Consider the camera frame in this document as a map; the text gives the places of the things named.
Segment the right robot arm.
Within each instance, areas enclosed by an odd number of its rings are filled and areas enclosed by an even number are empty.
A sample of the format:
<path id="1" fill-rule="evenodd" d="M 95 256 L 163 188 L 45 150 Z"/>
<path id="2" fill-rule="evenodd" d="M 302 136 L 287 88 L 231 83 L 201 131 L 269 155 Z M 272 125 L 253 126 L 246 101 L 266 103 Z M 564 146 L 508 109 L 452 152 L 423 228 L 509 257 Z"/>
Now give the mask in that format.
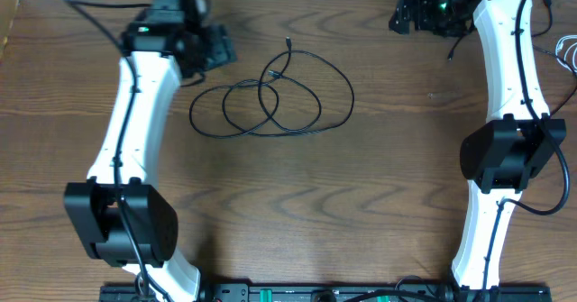
<path id="1" fill-rule="evenodd" d="M 542 301 L 547 288 L 504 288 L 499 260 L 516 208 L 553 215 L 567 203 L 570 172 L 561 150 L 566 123 L 554 118 L 536 73 L 531 32 L 532 0 L 399 0 L 389 20 L 398 34 L 411 29 L 442 37 L 477 32 L 487 77 L 486 123 L 466 137 L 460 167 L 468 181 L 463 236 L 451 264 L 450 282 L 438 296 L 446 301 Z M 530 179 L 557 157 L 563 192 L 546 210 L 521 201 Z"/>

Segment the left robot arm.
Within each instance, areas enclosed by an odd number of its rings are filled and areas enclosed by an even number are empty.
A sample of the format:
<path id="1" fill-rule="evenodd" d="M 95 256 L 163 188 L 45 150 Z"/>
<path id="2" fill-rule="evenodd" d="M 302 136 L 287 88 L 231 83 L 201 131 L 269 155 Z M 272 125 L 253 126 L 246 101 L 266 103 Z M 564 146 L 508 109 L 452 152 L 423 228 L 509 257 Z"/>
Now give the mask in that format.
<path id="1" fill-rule="evenodd" d="M 235 61 L 210 0 L 151 0 L 120 36 L 119 85 L 105 138 L 64 206 L 87 255 L 131 272 L 136 301 L 200 301 L 200 271 L 178 249 L 179 221 L 158 190 L 165 123 L 176 93 Z"/>

